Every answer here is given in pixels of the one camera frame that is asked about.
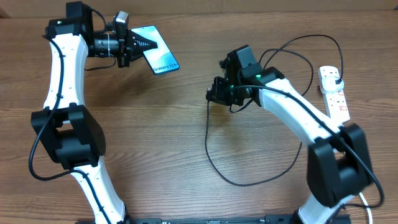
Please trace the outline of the blue Galaxy smartphone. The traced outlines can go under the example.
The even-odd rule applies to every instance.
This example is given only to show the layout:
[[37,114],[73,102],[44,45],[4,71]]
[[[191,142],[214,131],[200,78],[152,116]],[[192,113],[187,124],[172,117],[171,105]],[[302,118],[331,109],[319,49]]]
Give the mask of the blue Galaxy smartphone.
[[180,68],[156,26],[137,27],[131,30],[146,39],[156,42],[156,49],[144,51],[144,57],[154,75],[174,72]]

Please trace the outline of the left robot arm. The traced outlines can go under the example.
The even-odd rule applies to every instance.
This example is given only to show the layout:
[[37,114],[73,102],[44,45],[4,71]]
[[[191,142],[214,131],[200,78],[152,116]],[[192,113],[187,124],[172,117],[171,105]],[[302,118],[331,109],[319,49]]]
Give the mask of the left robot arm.
[[44,37],[52,51],[50,86],[43,108],[31,114],[35,144],[80,185],[95,223],[132,223],[106,170],[106,139],[85,106],[84,73],[89,57],[112,58],[123,68],[157,43],[128,28],[129,15],[118,12],[103,29],[95,30],[95,10],[81,1],[68,2],[66,16],[52,19]]

